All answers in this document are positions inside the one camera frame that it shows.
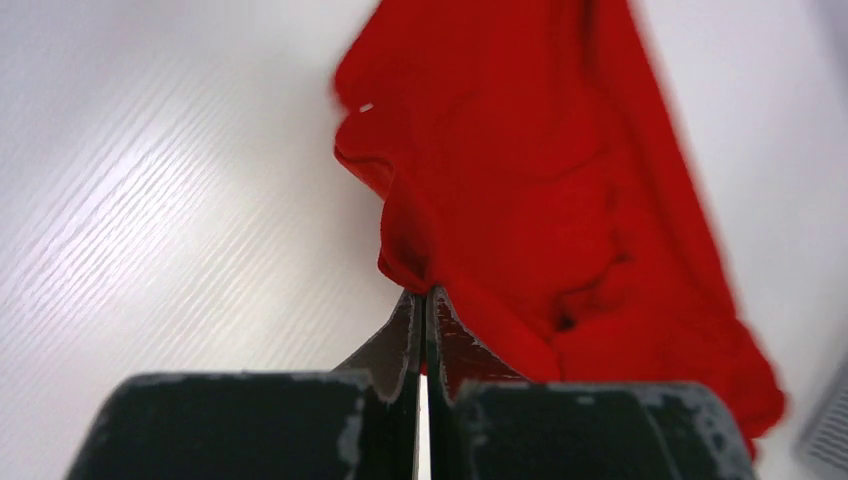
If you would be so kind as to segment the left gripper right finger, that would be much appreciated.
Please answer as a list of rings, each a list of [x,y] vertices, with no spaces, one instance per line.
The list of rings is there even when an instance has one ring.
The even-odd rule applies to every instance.
[[[696,383],[534,383],[425,303],[435,479],[752,479],[729,410]]]

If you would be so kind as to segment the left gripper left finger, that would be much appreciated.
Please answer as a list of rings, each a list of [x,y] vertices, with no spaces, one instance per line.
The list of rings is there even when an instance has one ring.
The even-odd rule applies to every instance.
[[[338,367],[154,372],[96,414],[71,479],[413,479],[423,299]]]

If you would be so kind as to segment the red t shirt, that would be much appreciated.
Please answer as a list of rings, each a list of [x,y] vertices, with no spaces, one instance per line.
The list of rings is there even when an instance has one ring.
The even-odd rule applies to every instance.
[[[628,2],[383,1],[334,88],[390,280],[532,380],[699,382],[748,442],[780,421]]]

